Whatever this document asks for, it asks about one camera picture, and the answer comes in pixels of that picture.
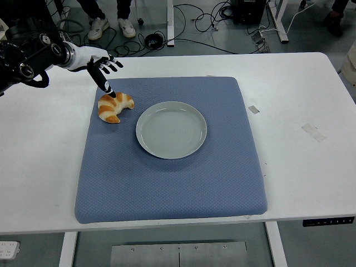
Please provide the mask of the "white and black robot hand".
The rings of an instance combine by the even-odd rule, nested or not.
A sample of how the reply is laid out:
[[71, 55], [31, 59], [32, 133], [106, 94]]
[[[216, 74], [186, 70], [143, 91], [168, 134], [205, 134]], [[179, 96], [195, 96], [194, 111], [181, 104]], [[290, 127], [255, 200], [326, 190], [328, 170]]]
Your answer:
[[97, 47], [82, 46], [78, 47], [71, 42], [65, 42], [68, 54], [66, 69], [72, 72], [87, 70], [97, 86], [107, 95], [116, 98], [115, 91], [109, 85], [102, 72], [110, 74], [111, 71], [117, 72], [123, 65], [110, 55], [106, 50]]

